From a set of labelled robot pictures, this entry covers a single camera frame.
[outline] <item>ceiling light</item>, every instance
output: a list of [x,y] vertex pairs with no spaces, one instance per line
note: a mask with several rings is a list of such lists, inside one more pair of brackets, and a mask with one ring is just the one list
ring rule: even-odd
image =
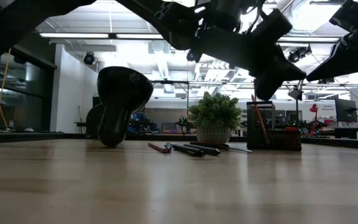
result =
[[204,10],[205,10],[205,7],[202,6],[202,7],[199,7],[199,8],[197,8],[197,9],[195,9],[194,12],[195,12],[195,13],[199,13],[199,12],[202,12],[202,11],[204,11]]
[[160,34],[117,34],[118,39],[163,39]]
[[301,43],[278,43],[280,47],[309,47],[309,44],[301,44]]
[[319,44],[336,44],[339,41],[339,37],[313,37],[313,36],[304,36],[304,37],[281,37],[277,42],[289,42],[289,43],[319,43]]
[[253,83],[247,82],[247,83],[241,83],[241,82],[229,82],[228,85],[254,85]]
[[40,33],[41,37],[64,39],[108,39],[109,34]]
[[184,100],[185,98],[180,97],[154,97],[156,100]]
[[117,3],[115,0],[97,0],[95,3]]
[[220,85],[225,83],[224,82],[189,82],[189,84]]
[[292,24],[293,29],[290,34],[308,35],[314,32],[327,23],[341,7],[340,4],[326,4],[326,2],[321,4],[314,1],[291,2],[290,6],[282,11]]

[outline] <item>monitor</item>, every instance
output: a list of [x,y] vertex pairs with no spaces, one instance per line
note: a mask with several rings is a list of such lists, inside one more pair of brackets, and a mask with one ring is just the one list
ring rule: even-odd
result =
[[338,122],[358,122],[356,109],[356,102],[352,100],[335,99],[336,119]]

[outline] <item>security camera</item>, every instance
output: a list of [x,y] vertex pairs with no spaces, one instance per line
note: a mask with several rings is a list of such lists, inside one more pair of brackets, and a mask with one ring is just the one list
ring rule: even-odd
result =
[[298,47],[297,49],[290,52],[288,60],[292,63],[297,63],[299,60],[306,57],[306,55],[311,54],[311,49],[309,47]]
[[87,65],[94,65],[96,63],[96,60],[94,59],[93,55],[93,52],[87,52],[84,57],[84,63]]

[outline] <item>small plant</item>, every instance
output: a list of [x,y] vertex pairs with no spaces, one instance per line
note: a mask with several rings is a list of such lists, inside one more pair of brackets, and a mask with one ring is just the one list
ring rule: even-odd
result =
[[238,102],[237,98],[230,99],[229,96],[220,93],[211,96],[205,92],[198,105],[189,107],[189,119],[196,128],[236,129],[242,113],[240,108],[236,108]]

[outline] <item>wooden table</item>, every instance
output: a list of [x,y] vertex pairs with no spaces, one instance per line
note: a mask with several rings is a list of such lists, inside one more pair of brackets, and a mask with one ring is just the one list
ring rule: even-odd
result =
[[0,223],[358,223],[358,149],[200,159],[146,145],[0,144]]

